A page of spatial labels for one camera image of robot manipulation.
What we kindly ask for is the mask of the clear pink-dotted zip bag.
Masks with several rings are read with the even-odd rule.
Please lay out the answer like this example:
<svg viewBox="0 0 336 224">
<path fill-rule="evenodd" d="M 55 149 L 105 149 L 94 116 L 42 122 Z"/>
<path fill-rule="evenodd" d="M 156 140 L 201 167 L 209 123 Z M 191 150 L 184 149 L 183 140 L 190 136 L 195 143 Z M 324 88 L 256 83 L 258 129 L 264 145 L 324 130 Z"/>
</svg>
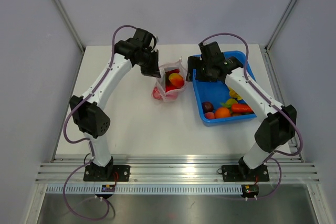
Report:
<svg viewBox="0 0 336 224">
<path fill-rule="evenodd" d="M 173 63 L 166 63 L 159 66 L 161 74 L 156 79 L 152 91 L 152 97 L 160 102 L 172 102 L 186 88 L 186 69 L 183 67 L 182 58 Z"/>
</svg>

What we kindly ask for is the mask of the blue plastic bin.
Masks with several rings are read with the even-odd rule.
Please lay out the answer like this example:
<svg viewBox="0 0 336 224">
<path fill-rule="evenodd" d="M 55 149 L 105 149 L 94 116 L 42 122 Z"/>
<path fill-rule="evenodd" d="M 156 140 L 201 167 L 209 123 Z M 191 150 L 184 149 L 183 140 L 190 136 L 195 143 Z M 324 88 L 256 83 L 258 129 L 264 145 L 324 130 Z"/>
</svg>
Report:
<svg viewBox="0 0 336 224">
<path fill-rule="evenodd" d="M 209 102 L 213 105 L 214 110 L 222 107 L 222 104 L 230 99 L 229 88 L 222 82 L 202 82 L 196 77 L 197 70 L 195 69 L 195 63 L 200 61 L 200 55 L 189 56 L 187 60 L 187 77 L 186 79 L 192 82 L 196 103 L 198 106 L 198 112 L 201 120 L 205 126 L 217 126 L 229 123 L 238 123 L 248 121 L 256 118 L 253 113 L 247 113 L 243 115 L 231 116 L 220 119 L 208 119 L 203 111 L 202 104 Z"/>
</svg>

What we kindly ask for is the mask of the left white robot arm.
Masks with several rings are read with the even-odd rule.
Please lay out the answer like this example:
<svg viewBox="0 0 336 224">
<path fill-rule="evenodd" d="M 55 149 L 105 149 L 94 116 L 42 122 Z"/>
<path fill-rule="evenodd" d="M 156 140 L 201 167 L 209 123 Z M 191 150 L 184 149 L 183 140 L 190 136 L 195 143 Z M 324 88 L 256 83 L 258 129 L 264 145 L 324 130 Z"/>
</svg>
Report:
<svg viewBox="0 0 336 224">
<path fill-rule="evenodd" d="M 106 104 L 121 79 L 135 66 L 144 76 L 160 78 L 157 38 L 147 30 L 136 28 L 134 35 L 112 42 L 111 58 L 95 82 L 81 96 L 70 98 L 70 114 L 83 140 L 88 141 L 91 160 L 85 165 L 86 181 L 108 181 L 116 178 L 113 157 L 104 138 L 111 120 L 104 112 Z"/>
</svg>

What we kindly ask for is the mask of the orange carrot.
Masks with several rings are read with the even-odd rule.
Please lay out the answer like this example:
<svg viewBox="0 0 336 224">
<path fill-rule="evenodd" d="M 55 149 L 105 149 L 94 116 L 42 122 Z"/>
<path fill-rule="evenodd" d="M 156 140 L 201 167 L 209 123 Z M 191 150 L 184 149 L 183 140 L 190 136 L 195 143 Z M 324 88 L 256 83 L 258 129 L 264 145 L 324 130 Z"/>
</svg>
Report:
<svg viewBox="0 0 336 224">
<path fill-rule="evenodd" d="M 233 104 L 231 106 L 231 110 L 234 113 L 253 113 L 253 110 L 250 106 L 246 104 Z"/>
</svg>

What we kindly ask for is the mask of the yellow green pepper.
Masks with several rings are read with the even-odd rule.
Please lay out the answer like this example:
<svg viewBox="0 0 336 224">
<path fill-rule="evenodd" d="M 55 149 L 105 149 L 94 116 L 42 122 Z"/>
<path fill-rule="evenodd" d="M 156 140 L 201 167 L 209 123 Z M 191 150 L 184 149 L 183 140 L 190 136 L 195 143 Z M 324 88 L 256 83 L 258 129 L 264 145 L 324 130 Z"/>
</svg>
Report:
<svg viewBox="0 0 336 224">
<path fill-rule="evenodd" d="M 220 103 L 220 104 L 222 107 L 230 110 L 232 108 L 232 105 L 238 104 L 238 101 L 236 99 L 230 98 L 225 103 Z"/>
</svg>

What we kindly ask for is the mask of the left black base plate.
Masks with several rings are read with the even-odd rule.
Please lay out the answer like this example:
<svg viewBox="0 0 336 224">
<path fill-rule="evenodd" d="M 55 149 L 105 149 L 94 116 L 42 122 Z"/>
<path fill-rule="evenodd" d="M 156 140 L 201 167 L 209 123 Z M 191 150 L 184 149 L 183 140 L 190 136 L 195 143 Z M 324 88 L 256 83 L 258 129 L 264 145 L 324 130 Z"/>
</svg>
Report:
<svg viewBox="0 0 336 224">
<path fill-rule="evenodd" d="M 128 182 L 131 166 L 107 165 L 106 167 L 90 164 L 86 166 L 83 180 L 85 182 Z"/>
</svg>

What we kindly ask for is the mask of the dark purple plum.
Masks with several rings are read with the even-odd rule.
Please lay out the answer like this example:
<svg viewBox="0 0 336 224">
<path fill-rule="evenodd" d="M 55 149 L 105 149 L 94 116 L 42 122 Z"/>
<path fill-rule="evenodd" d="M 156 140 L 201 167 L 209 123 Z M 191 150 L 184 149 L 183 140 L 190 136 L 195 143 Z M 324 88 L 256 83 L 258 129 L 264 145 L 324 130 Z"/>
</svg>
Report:
<svg viewBox="0 0 336 224">
<path fill-rule="evenodd" d="M 203 113 L 209 113 L 214 111 L 214 106 L 210 102 L 203 102 L 202 103 Z"/>
</svg>

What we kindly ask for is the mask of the pink peach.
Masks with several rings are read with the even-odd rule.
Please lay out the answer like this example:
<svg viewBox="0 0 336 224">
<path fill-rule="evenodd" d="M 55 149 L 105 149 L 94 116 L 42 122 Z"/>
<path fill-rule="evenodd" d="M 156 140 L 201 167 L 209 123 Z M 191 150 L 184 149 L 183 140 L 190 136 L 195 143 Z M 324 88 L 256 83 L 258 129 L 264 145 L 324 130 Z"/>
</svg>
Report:
<svg viewBox="0 0 336 224">
<path fill-rule="evenodd" d="M 214 113 L 214 112 L 207 112 L 207 113 L 204 114 L 204 116 L 205 116 L 205 118 L 206 118 L 207 120 L 213 120 L 213 119 L 216 119 L 216 117 L 215 117 L 215 113 Z"/>
</svg>

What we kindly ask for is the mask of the orange fruit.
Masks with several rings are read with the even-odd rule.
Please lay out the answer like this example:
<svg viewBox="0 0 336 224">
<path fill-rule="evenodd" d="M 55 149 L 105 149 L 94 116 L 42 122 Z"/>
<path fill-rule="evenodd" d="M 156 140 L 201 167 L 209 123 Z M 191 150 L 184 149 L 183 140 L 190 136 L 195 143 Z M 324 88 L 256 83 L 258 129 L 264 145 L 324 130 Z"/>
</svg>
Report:
<svg viewBox="0 0 336 224">
<path fill-rule="evenodd" d="M 231 117 L 231 112 L 228 108 L 221 107 L 215 111 L 215 119 L 229 118 Z"/>
</svg>

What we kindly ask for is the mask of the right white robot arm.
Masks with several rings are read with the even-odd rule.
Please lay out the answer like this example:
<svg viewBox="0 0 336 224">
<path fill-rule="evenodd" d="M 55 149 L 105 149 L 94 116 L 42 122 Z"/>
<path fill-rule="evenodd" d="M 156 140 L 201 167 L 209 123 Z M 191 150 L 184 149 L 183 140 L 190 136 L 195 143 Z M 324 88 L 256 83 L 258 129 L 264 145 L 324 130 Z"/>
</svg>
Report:
<svg viewBox="0 0 336 224">
<path fill-rule="evenodd" d="M 199 43 L 200 56 L 187 61 L 187 81 L 221 82 L 236 91 L 256 115 L 260 126 L 252 148 L 239 159 L 238 175 L 248 181 L 256 176 L 272 153 L 296 134 L 297 111 L 275 100 L 247 72 L 248 62 L 227 58 L 217 42 Z"/>
</svg>

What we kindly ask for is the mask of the yellow banana bunch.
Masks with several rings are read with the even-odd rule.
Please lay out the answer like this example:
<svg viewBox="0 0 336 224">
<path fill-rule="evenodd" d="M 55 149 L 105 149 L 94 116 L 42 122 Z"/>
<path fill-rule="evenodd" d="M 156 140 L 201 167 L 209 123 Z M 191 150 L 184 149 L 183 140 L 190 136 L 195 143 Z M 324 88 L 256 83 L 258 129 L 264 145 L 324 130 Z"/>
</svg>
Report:
<svg viewBox="0 0 336 224">
<path fill-rule="evenodd" d="M 232 88 L 229 88 L 229 96 L 232 99 L 236 99 L 237 101 L 241 101 L 242 100 L 242 97 L 235 90 L 233 90 Z"/>
</svg>

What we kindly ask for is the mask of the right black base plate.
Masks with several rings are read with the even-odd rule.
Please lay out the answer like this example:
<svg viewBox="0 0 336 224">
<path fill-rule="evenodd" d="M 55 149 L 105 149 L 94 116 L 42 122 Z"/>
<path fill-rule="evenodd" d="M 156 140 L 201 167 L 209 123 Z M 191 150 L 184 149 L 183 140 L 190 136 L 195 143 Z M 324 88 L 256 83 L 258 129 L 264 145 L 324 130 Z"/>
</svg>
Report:
<svg viewBox="0 0 336 224">
<path fill-rule="evenodd" d="M 217 173 L 222 175 L 224 182 L 269 182 L 269 174 L 266 165 L 260 165 L 255 169 L 242 168 L 239 165 L 223 165 Z"/>
</svg>

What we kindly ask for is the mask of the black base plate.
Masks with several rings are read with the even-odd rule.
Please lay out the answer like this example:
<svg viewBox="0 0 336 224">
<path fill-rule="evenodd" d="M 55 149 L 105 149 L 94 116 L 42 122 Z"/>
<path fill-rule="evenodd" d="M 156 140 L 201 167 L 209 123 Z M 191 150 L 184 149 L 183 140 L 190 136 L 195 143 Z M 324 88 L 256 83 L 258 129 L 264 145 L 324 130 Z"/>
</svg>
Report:
<svg viewBox="0 0 336 224">
<path fill-rule="evenodd" d="M 83 180 L 85 182 L 128 182 L 131 166 L 107 165 L 106 167 L 90 164 L 86 166 Z"/>
<path fill-rule="evenodd" d="M 222 175 L 224 182 L 269 182 L 269 174 L 266 165 L 260 165 L 255 169 L 242 168 L 239 165 L 223 165 L 217 173 Z"/>
</svg>

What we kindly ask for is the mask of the red yellow mango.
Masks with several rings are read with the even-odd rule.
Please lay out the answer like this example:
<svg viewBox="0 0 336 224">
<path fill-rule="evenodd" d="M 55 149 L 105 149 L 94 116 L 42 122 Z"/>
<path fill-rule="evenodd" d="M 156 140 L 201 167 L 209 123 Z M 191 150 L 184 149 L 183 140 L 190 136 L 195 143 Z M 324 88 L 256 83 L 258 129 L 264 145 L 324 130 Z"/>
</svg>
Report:
<svg viewBox="0 0 336 224">
<path fill-rule="evenodd" d="M 178 89 L 184 86 L 184 78 L 179 73 L 170 74 L 169 82 L 172 86 Z"/>
</svg>

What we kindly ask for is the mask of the aluminium mounting rail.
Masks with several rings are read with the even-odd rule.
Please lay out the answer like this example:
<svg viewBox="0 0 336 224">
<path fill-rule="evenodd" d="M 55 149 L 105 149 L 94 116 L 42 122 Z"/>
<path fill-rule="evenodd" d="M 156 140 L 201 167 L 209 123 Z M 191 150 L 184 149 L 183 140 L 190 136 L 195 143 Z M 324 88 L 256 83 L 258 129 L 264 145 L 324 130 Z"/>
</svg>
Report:
<svg viewBox="0 0 336 224">
<path fill-rule="evenodd" d="M 268 161 L 270 183 L 282 175 L 284 184 L 319 184 L 320 177 L 313 163 L 304 162 L 298 156 L 277 157 L 280 167 Z M 217 172 L 223 165 L 233 165 L 237 160 L 225 155 L 177 155 L 177 156 L 113 156 L 116 165 L 129 165 L 131 184 L 221 184 Z M 57 155 L 50 163 L 42 163 L 37 172 L 36 183 L 62 183 L 76 168 L 71 183 L 83 181 L 83 160 L 79 155 Z"/>
</svg>

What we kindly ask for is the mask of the wrinkled red tomato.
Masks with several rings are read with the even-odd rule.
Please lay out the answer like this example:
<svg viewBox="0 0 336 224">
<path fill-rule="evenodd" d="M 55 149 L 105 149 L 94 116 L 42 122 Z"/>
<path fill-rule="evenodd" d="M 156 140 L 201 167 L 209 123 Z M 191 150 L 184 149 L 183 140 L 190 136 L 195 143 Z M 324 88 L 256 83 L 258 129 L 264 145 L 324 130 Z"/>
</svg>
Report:
<svg viewBox="0 0 336 224">
<path fill-rule="evenodd" d="M 152 91 L 152 97 L 156 100 L 159 100 L 159 101 L 163 100 L 163 98 L 161 96 L 161 93 L 160 93 L 160 91 L 157 87 L 154 87 L 154 89 Z"/>
</svg>

